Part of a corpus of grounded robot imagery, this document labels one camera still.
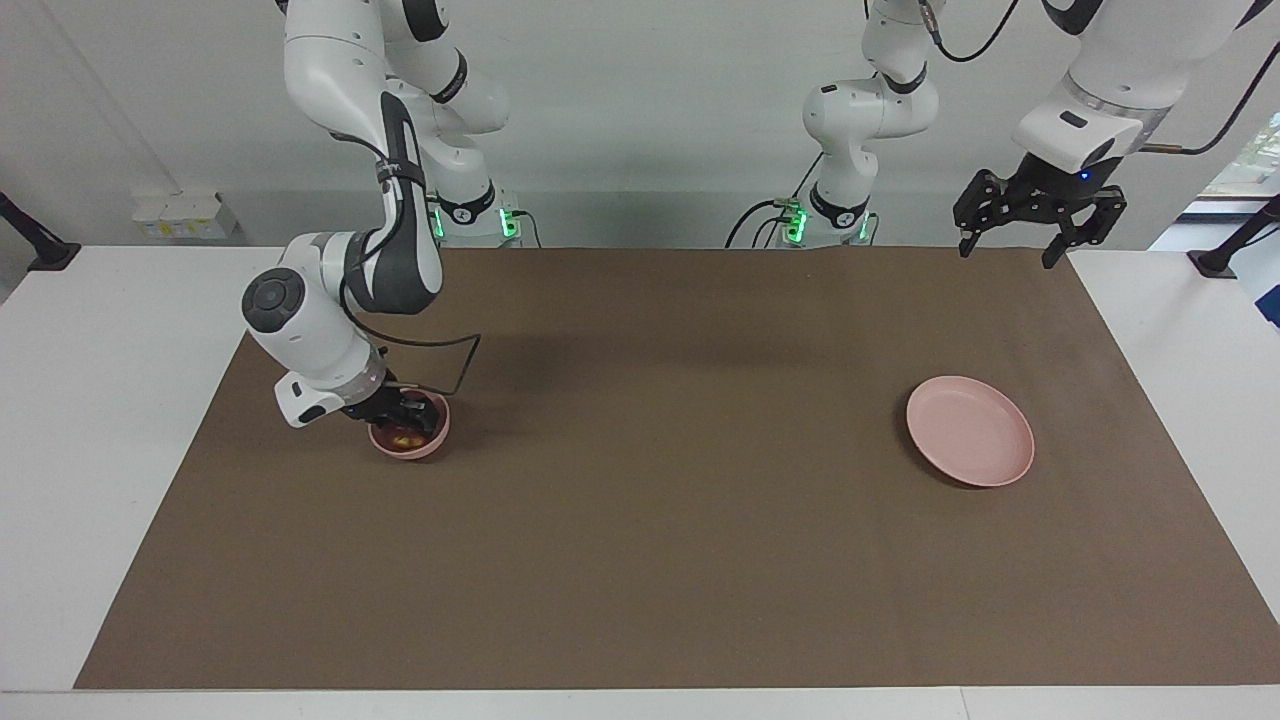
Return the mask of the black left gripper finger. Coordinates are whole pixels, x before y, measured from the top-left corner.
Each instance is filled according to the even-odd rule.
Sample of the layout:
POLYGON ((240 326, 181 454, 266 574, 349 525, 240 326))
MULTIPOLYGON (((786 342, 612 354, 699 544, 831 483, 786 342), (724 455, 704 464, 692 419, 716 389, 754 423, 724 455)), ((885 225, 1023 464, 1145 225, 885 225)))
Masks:
POLYGON ((968 182, 952 208, 954 224, 960 232, 957 245, 961 258, 969 258, 980 236, 992 227, 1001 213, 1007 182, 989 169, 979 169, 968 182))
POLYGON ((1053 269, 1070 249, 1101 245, 1126 209, 1120 186, 1105 186, 1089 199, 1055 200, 1053 219, 1059 232, 1041 255, 1041 265, 1053 269))

